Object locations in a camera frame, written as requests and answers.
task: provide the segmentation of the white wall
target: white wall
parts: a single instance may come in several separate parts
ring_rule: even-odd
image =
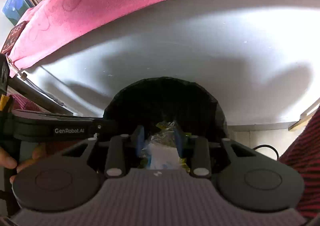
[[[0,0],[0,46],[2,48],[9,32],[14,27],[14,25],[4,16],[1,9],[6,0]]]
[[[320,97],[319,26],[320,0],[168,0],[28,71],[83,115],[101,116],[137,80],[171,76],[205,87],[230,125],[296,121]]]

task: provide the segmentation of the ribbed gray surface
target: ribbed gray surface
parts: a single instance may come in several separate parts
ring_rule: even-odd
[[[107,180],[81,207],[57,214],[23,209],[13,221],[19,226],[300,226],[306,222],[294,209],[274,214],[241,210],[225,201],[210,181],[192,178],[183,170],[160,174],[141,169]]]

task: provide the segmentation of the white floor tile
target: white floor tile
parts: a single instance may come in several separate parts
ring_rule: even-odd
[[[234,132],[235,141],[250,147],[250,132]]]
[[[250,148],[254,148],[261,144],[273,146],[281,156],[292,142],[302,133],[304,128],[290,132],[288,129],[251,131],[250,132]],[[258,152],[276,160],[276,154],[272,149],[260,148]]]

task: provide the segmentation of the black cable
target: black cable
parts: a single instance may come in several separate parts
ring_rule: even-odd
[[[273,147],[273,146],[270,146],[268,144],[261,144],[261,145],[258,145],[256,147],[253,148],[253,150],[257,150],[259,148],[262,148],[262,147],[268,147],[270,149],[272,149],[273,151],[275,151],[276,155],[277,155],[277,160],[279,159],[279,154],[278,154],[278,151]]]

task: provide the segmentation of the logo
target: logo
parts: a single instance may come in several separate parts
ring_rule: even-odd
[[[58,129],[56,128],[54,130],[55,134],[80,134],[84,133],[84,128],[64,128],[64,129]]]

